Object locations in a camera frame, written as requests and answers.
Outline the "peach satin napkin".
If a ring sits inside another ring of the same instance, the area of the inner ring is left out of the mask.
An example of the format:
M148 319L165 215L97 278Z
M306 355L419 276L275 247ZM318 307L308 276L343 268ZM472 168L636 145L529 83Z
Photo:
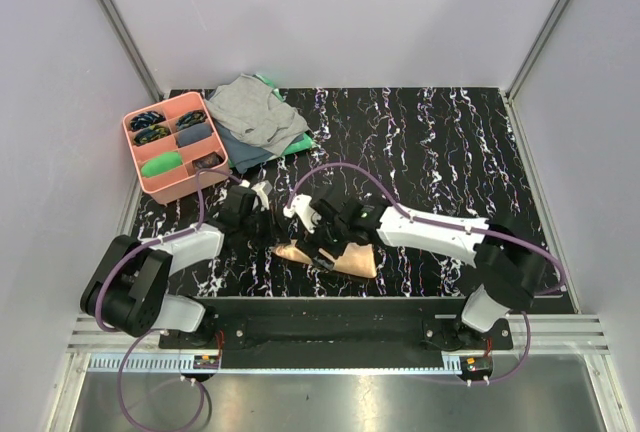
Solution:
M373 247L349 243L343 255L333 258L328 252L320 250L321 258L314 260L296 247L296 241L280 244L272 248L272 252L285 260L305 265L313 265L328 272L335 272L361 279L374 279L377 276L377 265Z

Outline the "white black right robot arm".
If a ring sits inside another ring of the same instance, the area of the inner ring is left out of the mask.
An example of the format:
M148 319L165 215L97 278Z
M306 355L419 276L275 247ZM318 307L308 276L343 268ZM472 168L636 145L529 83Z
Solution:
M456 259L474 268L476 288L454 323L454 336L466 348L486 341L490 329L510 312L527 312L533 305L545 269L545 258L526 241L483 218L446 217L406 209L383 201L364 204L351 198L297 195L285 207L306 231L298 248L313 262L327 266L344 255L351 243L379 243Z

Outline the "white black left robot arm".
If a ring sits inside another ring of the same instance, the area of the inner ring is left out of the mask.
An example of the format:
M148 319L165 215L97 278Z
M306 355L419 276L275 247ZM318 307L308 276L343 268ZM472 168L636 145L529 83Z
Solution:
M201 302L169 294L169 278L225 250L283 241L284 226L269 204L271 190L267 181L244 181L228 190L219 213L207 222L155 239L114 238L81 296L81 311L131 337L167 329L179 331L193 347L208 346L216 324L205 317Z

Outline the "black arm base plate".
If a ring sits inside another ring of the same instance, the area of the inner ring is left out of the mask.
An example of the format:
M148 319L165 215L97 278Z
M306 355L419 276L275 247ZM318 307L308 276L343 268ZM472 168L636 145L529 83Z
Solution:
M321 355L368 361L398 357L416 363L428 353L471 355L510 351L511 330L498 320L487 333L458 322L456 298L215 298L203 302L207 335L172 332L168 350L222 347L243 357Z

